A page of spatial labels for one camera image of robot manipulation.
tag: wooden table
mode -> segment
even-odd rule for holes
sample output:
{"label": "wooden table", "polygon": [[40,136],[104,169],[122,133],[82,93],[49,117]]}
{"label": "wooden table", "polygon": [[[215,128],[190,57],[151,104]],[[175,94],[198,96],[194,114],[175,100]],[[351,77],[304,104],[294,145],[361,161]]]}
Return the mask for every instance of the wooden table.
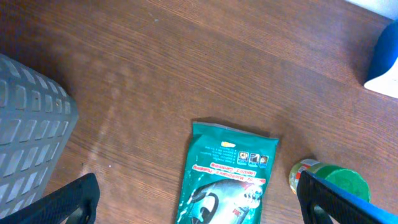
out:
{"label": "wooden table", "polygon": [[362,87],[390,23],[340,0],[0,1],[0,51],[80,120],[46,194],[94,172],[97,223],[173,223],[194,120],[270,131],[263,223],[301,223],[300,159],[357,170],[398,213],[398,100]]}

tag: fish bait package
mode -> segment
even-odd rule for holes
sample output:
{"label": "fish bait package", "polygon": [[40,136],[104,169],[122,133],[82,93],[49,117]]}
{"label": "fish bait package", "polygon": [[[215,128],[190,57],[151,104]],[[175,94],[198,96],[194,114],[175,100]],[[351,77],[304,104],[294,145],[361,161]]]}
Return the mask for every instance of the fish bait package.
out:
{"label": "fish bait package", "polygon": [[193,123],[176,224],[258,224],[278,139]]}

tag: black plastic object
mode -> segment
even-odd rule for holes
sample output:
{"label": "black plastic object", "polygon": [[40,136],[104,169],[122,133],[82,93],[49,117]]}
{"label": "black plastic object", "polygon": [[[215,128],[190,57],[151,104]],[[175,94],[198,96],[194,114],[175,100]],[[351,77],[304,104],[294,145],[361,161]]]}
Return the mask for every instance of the black plastic object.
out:
{"label": "black plastic object", "polygon": [[297,186],[304,223],[398,223],[398,217],[303,171]]}
{"label": "black plastic object", "polygon": [[100,188],[94,174],[86,174],[52,194],[0,220],[5,223],[94,223]]}

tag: logo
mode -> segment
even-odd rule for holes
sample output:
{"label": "logo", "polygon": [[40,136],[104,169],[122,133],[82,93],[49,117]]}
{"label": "logo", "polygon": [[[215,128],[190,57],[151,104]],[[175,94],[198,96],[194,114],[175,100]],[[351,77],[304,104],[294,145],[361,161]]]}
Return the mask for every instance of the logo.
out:
{"label": "logo", "polygon": [[268,156],[261,156],[260,168],[266,168],[268,163]]}
{"label": "logo", "polygon": [[239,210],[236,209],[236,208],[232,211],[232,213],[235,214],[237,217],[240,216],[240,215],[242,215],[242,212],[239,211]]}
{"label": "logo", "polygon": [[250,154],[249,166],[258,167],[260,162],[260,154],[252,153]]}
{"label": "logo", "polygon": [[238,164],[239,165],[247,165],[249,160],[249,153],[240,151],[238,154]]}

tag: blue object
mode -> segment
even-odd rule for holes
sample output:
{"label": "blue object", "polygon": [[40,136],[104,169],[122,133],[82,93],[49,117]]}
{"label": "blue object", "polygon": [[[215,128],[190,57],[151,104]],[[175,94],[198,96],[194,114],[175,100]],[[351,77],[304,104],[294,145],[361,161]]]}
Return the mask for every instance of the blue object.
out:
{"label": "blue object", "polygon": [[364,86],[398,98],[398,21],[388,25],[382,32]]}

